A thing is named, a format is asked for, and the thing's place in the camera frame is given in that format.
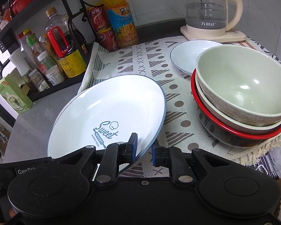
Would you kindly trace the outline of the large white Sweet plate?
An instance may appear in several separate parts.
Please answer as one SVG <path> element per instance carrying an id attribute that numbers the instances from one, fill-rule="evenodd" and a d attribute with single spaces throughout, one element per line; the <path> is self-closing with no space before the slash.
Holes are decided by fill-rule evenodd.
<path id="1" fill-rule="evenodd" d="M 64 106 L 49 137 L 48 156 L 60 158 L 88 145 L 104 150 L 137 133 L 140 160 L 157 139 L 165 115 L 165 94 L 155 80 L 140 75 L 107 79 Z"/>

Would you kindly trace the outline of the small white Bakery plate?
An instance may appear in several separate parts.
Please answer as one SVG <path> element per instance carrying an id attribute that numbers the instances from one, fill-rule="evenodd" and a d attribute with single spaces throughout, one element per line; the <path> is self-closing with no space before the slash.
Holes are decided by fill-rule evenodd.
<path id="1" fill-rule="evenodd" d="M 221 43 L 208 40 L 183 42 L 172 49 L 170 60 L 179 70 L 191 76 L 199 55 L 209 48 L 221 45 Z"/>

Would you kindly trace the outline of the patterned cloth mat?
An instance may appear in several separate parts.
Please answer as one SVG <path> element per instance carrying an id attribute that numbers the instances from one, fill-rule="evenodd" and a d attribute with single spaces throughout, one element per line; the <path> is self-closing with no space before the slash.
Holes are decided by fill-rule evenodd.
<path id="1" fill-rule="evenodd" d="M 281 175 L 281 133 L 254 142 L 232 135 L 216 126 L 196 104 L 190 88 L 191 77 L 170 61 L 170 51 L 183 43 L 182 36 L 150 41 L 108 52 L 94 44 L 90 62 L 78 93 L 94 87 L 111 106 L 101 105 L 106 129 L 138 135 L 138 161 L 124 177 L 166 177 L 167 168 L 154 167 L 154 140 L 184 152 L 200 148 L 239 164 Z"/>

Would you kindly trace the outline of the red black bowl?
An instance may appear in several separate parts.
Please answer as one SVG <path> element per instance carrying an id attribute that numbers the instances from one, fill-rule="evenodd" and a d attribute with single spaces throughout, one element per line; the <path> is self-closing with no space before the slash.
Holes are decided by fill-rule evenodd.
<path id="1" fill-rule="evenodd" d="M 272 137 L 277 137 L 281 134 L 281 129 L 275 130 L 272 133 L 264 134 L 264 135 L 250 135 L 242 132 L 238 132 L 226 125 L 222 124 L 219 120 L 217 120 L 214 116 L 212 116 L 207 108 L 202 104 L 201 100 L 198 97 L 196 86 L 195 86 L 195 77 L 196 71 L 193 72 L 191 76 L 191 93 L 194 97 L 195 102 L 199 108 L 199 119 L 203 127 L 207 130 L 207 132 L 218 139 L 220 142 L 234 146 L 239 148 L 249 148 L 256 146 L 263 141 L 266 141 Z"/>

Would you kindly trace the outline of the large soy sauce bottle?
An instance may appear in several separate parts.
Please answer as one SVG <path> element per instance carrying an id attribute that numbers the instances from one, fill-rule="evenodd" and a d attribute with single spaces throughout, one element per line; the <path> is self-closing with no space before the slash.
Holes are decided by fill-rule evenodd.
<path id="1" fill-rule="evenodd" d="M 58 14 L 54 7 L 46 10 L 46 15 L 48 22 L 45 32 L 55 51 L 58 63 L 69 78 L 82 74 L 87 66 L 69 30 L 68 16 Z"/>

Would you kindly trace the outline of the small glass shaker jar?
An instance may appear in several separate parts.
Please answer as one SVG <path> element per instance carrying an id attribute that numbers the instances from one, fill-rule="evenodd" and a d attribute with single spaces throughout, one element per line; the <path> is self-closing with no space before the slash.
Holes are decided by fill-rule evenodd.
<path id="1" fill-rule="evenodd" d="M 43 92 L 44 90 L 50 88 L 48 83 L 43 78 L 42 74 L 39 71 L 37 71 L 37 69 L 32 70 L 28 74 L 28 76 L 39 92 Z"/>

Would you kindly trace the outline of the green bowl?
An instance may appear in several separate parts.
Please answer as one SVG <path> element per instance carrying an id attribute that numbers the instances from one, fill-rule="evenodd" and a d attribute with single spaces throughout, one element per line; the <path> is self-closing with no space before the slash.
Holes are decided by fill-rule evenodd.
<path id="1" fill-rule="evenodd" d="M 251 48 L 220 45 L 196 60 L 196 79 L 227 116 L 258 127 L 281 120 L 281 64 Z"/>

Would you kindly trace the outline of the green cardboard box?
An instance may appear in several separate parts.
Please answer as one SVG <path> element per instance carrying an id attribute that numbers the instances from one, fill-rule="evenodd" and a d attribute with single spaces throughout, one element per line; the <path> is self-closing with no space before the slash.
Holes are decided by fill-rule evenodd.
<path id="1" fill-rule="evenodd" d="M 24 81 L 18 83 L 11 74 L 0 80 L 0 95 L 18 114 L 27 112 L 33 105 L 27 96 L 29 91 L 30 88 Z"/>

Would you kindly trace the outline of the lower red drink can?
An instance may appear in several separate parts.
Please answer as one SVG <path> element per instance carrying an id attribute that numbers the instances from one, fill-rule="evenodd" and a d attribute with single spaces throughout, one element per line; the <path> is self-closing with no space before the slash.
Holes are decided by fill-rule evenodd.
<path id="1" fill-rule="evenodd" d="M 109 52 L 118 50 L 119 47 L 117 39 L 111 26 L 97 31 L 96 34 L 99 39 L 99 44 L 103 48 L 105 48 Z"/>

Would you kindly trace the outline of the red drink can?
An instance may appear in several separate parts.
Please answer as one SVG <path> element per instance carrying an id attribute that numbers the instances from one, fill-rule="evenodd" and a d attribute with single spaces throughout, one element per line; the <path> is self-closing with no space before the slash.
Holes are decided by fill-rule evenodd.
<path id="1" fill-rule="evenodd" d="M 118 50 L 119 47 L 117 39 L 111 26 L 97 31 L 96 34 L 99 39 L 99 44 L 103 48 L 105 48 L 109 52 Z"/>
<path id="2" fill-rule="evenodd" d="M 104 6 L 90 7 L 87 9 L 87 14 L 91 25 L 96 32 L 106 29 L 110 26 Z"/>

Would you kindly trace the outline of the white top oil dispenser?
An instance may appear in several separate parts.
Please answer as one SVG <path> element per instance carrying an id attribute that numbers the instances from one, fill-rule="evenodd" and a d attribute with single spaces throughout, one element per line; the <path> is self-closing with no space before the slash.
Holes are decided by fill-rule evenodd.
<path id="1" fill-rule="evenodd" d="M 20 76 L 28 85 L 30 90 L 34 94 L 37 94 L 38 89 L 29 77 L 29 74 L 32 72 L 32 68 L 28 64 L 27 56 L 20 49 L 17 49 L 10 55 L 9 60 L 16 66 Z"/>

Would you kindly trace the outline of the black metal rack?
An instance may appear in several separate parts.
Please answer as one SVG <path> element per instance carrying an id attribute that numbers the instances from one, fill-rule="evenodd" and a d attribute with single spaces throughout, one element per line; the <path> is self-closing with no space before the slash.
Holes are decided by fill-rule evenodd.
<path id="1" fill-rule="evenodd" d="M 62 3 L 62 11 L 69 15 L 70 22 L 75 23 L 78 19 L 82 22 L 87 22 L 83 28 L 79 28 L 85 39 L 88 42 L 89 52 L 83 55 L 85 63 L 89 63 L 93 43 L 97 40 L 95 31 L 91 27 L 91 23 L 86 13 L 86 4 L 83 0 L 33 0 L 23 10 L 21 10 L 15 17 L 7 24 L 7 26 L 0 32 L 0 43 L 7 37 L 14 38 L 14 43 L 4 46 L 3 50 L 13 52 L 19 45 L 16 39 L 16 31 L 20 28 L 30 27 L 33 31 L 41 31 L 47 18 L 44 14 L 45 8 L 52 7 L 58 1 Z"/>

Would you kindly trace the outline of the red label sauce bottle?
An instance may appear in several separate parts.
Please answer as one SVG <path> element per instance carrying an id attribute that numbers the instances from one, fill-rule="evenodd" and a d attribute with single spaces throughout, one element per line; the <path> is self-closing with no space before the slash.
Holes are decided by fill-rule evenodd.
<path id="1" fill-rule="evenodd" d="M 44 45 L 42 45 L 42 43 L 37 39 L 35 33 L 32 33 L 30 28 L 24 30 L 23 35 L 26 38 L 26 42 L 30 48 L 30 51 L 38 68 L 44 74 L 46 72 L 46 68 L 45 66 L 42 66 L 40 61 L 37 59 L 37 57 L 46 50 Z"/>

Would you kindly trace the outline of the orange juice bottle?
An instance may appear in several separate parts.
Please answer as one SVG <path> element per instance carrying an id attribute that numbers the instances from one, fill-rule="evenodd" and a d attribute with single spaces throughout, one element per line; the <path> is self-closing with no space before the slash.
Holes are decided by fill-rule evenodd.
<path id="1" fill-rule="evenodd" d="M 139 41 L 131 9 L 127 0 L 102 0 L 119 47 L 136 45 Z"/>

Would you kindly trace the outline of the glass electric kettle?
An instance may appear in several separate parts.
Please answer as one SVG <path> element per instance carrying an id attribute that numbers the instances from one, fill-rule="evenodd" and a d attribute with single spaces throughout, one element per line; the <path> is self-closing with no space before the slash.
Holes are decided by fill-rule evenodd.
<path id="1" fill-rule="evenodd" d="M 196 37 L 224 36 L 240 21 L 242 0 L 185 0 L 184 33 Z"/>

